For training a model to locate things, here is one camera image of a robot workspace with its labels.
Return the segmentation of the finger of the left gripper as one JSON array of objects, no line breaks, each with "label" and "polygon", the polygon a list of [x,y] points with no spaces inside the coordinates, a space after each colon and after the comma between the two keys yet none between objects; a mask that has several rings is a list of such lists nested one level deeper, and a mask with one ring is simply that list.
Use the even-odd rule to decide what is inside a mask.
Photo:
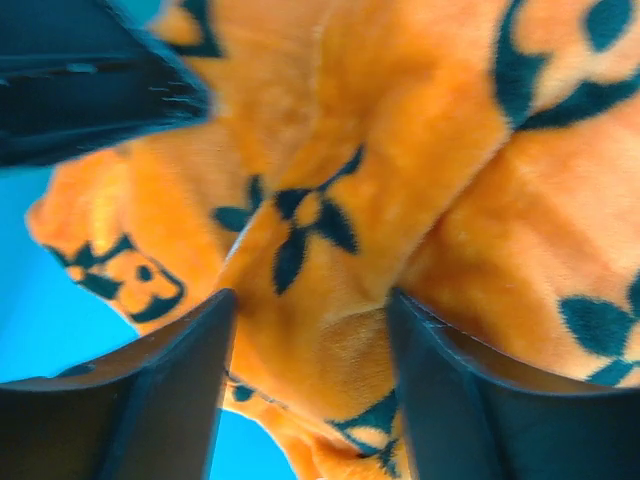
[{"label": "finger of the left gripper", "polygon": [[211,94],[182,51],[119,1],[2,2],[2,167],[49,166],[207,120]]}]

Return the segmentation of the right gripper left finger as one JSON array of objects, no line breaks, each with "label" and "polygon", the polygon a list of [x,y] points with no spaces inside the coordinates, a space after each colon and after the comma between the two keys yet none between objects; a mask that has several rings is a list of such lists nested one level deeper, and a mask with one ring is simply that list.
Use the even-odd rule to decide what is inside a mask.
[{"label": "right gripper left finger", "polygon": [[206,479],[235,295],[55,377],[1,386],[4,479]]}]

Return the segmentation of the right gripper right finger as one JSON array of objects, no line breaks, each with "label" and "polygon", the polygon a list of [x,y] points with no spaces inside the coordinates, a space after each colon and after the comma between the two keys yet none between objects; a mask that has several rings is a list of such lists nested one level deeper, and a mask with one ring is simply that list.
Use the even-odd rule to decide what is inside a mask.
[{"label": "right gripper right finger", "polygon": [[638,389],[517,361],[398,289],[387,320],[416,478],[638,478]]}]

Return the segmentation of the orange patterned pillowcase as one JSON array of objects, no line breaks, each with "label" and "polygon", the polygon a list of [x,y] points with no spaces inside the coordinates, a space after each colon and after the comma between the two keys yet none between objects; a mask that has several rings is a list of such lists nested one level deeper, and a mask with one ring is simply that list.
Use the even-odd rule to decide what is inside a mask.
[{"label": "orange patterned pillowcase", "polygon": [[635,1],[173,1],[206,124],[58,166],[27,225],[138,333],[238,298],[223,406],[300,479],[407,479],[400,287],[538,368],[639,383]]}]

